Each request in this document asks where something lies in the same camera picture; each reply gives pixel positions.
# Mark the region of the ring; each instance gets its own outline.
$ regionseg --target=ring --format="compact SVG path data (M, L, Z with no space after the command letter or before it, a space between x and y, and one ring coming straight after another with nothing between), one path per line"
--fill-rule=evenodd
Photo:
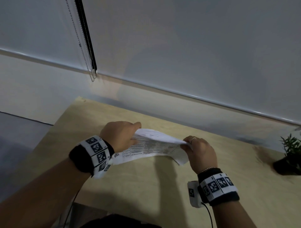
M196 139L196 137L192 137L190 140L189 140L189 143L191 144L192 140Z

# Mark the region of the black plant pot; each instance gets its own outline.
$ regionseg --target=black plant pot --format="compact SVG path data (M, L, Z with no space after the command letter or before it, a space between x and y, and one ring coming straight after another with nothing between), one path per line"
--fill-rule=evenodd
M273 163L275 171L281 175L301 175L301 172L287 162L287 157Z

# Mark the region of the gray floor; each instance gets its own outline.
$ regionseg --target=gray floor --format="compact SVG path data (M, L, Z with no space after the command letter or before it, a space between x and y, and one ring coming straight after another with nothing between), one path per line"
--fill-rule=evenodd
M11 184L9 175L50 128L47 124L0 112L0 202L21 187Z

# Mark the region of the stack of papers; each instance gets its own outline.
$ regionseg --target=stack of papers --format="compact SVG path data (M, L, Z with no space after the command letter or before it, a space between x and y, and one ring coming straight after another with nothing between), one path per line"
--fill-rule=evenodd
M188 162L186 152L180 148L181 144L188 145L183 140L151 129L138 129L133 138L137 139L139 143L123 152L115 153L113 155L114 165L156 155L170 156L179 165Z

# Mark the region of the wooden table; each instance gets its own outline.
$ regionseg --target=wooden table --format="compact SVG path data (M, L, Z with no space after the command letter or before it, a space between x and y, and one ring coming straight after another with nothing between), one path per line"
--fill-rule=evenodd
M28 183L66 158L76 143L118 120L140 121L143 128L178 139L188 135L206 139L258 227L300 227L300 177L280 176L270 167L284 154L83 98L70 105L21 164L14 182ZM197 176L189 163L178 166L164 156L137 159L111 167L102 179L90 178L76 202L165 228L211 227L207 210L190 206L187 182L191 180Z

